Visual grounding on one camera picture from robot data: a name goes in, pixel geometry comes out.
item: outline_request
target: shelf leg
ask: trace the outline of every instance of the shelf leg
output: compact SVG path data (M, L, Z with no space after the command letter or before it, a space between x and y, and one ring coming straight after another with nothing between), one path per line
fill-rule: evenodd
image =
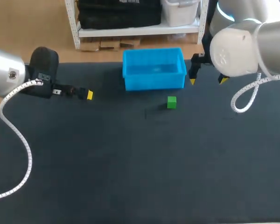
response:
M201 0L201 12L200 12L197 44L202 44L202 38L205 32L205 24L206 24L208 8L209 8L209 0Z
M75 18L75 2L74 0L65 0L67 15L69 17L70 22L70 29L73 35L74 43L76 49L80 49L80 39L79 33L76 25L76 18Z

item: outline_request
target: white plastic box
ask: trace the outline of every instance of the white plastic box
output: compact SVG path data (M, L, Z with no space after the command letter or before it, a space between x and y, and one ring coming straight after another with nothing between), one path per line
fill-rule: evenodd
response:
M200 0L162 0L163 14L171 27L194 23Z

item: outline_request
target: wooden floor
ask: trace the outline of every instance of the wooden floor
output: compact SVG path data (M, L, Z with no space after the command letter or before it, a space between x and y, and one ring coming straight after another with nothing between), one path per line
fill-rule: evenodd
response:
M189 59L203 50L196 40L196 34L174 42L166 36L152 36L140 48L181 47ZM75 50L64 0L0 0L0 49L29 62L39 46L57 51L60 62L117 62L122 58L122 51Z

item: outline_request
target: white cable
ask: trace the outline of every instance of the white cable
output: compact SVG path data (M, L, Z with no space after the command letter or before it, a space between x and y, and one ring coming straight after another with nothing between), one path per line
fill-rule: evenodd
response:
M260 78L261 78L261 73L258 73L258 74L257 74L256 81L259 81ZM236 112L236 113L245 113L247 110L249 110L250 107L252 106L254 100L255 100L255 97L256 97L257 92L258 92L258 88L259 88L259 85L256 85L256 86L254 87L253 94L252 94L252 96L251 96L251 98L250 98L250 100L249 100L247 106L245 106L245 107L242 108L242 109L238 109L238 108L236 107L235 103L236 103L238 97L239 97L240 95L242 95L244 92L246 92L247 90L245 90L244 92L242 92L242 93L235 99L234 102L231 101L231 108L234 110L234 112Z
M249 108L247 108L247 110L238 109L238 108L236 107L236 105L235 105L237 99L238 99L241 95L243 95L246 91L248 91L248 90L250 90L250 89L252 89L252 88L254 88L254 87L259 87L259 85L261 85L261 84L263 84L263 83L267 83L267 82L271 82L271 81L278 81L278 80L280 80L280 75L275 75L275 76L274 76L274 80L272 80L270 77L266 77L266 78L262 78L262 79L260 79L260 80L258 80L258 81L255 81L255 82L253 82L253 83L251 83L251 84L249 84L249 85L246 85L244 88L242 88L240 91L238 91L238 92L233 96L233 98L232 98L232 100L231 100L231 108L232 108L233 111L235 111L236 113L244 113L244 112L247 111ZM252 100L252 98L251 98L251 100L250 100L250 102L249 102L249 104L251 103L250 106L252 105L254 99Z
M28 154L28 169L27 172L23 178L23 180L13 189L0 194L0 198L6 197L8 195L13 194L14 192L16 192L17 190L19 190L27 181L27 179L30 176L31 173L31 169L32 169L32 154L31 154L31 150L29 147L28 142L26 141L26 139L24 138L24 136L21 134L21 132L4 116L3 114L3 108L5 106L5 104L18 92L20 92L21 90L33 86L33 85L43 85L43 82L40 80L33 80L33 81L29 81L26 82L22 85L20 85L19 87L15 88L11 93L9 93L1 102L0 104L0 118L16 133L16 135L21 139L21 141L23 142L26 150L27 150L27 154Z

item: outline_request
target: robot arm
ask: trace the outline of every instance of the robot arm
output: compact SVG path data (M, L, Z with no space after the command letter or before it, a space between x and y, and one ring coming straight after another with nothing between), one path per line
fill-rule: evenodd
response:
M204 55L194 54L189 78L194 84L203 63L220 72L219 83L230 77L258 73L257 81L241 89L231 107L245 112L252 105L260 84L280 80L280 2L279 0L215 0L208 13L210 28L203 37ZM267 78L260 79L261 73ZM235 106L237 98L255 88L243 109Z
M41 98L57 94L70 97L77 95L79 99L87 99L86 89L57 83L58 64L58 54L44 47L33 52L30 64L0 50L0 97L7 101L14 95L10 93L18 90Z

